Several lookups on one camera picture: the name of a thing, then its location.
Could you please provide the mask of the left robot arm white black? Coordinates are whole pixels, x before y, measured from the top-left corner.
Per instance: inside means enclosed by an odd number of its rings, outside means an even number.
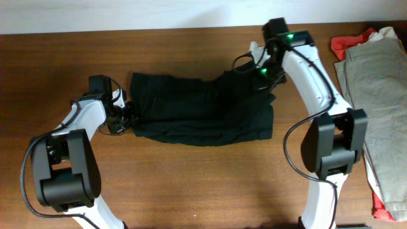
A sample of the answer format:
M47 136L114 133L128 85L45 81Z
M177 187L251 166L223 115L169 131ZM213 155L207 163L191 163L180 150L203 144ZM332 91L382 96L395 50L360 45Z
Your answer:
M49 132L34 137L25 153L30 161L36 198L55 214L40 213L25 190L25 166L20 169L20 187L27 208L42 218L72 218L82 228L126 229L101 195L101 176L90 141L107 127L108 135L122 135L137 121L127 94L114 79L96 75L89 89L71 102L71 112Z

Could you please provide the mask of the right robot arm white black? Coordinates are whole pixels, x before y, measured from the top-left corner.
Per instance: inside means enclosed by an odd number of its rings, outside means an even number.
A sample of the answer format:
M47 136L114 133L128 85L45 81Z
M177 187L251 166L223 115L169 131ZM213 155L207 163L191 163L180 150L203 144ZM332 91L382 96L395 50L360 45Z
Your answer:
M297 227L336 228L336 210L341 188L361 159L368 117L363 109L354 109L337 91L319 58L319 51L308 31L288 29L284 18L269 20L262 27L265 45L252 43L250 52L255 66L265 76L276 66L296 86L308 117L294 124L283 138L288 155L289 136L309 123L301 143L302 172L292 160L292 169L309 181L305 209Z

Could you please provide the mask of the black shorts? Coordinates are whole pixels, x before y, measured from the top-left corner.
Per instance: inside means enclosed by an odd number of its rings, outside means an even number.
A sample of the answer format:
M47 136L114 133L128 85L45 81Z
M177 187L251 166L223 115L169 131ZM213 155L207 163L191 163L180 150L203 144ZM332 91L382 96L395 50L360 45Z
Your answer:
M191 146L271 139L275 96L260 81L260 73L243 73L253 65L248 62L212 81L134 73L134 134Z

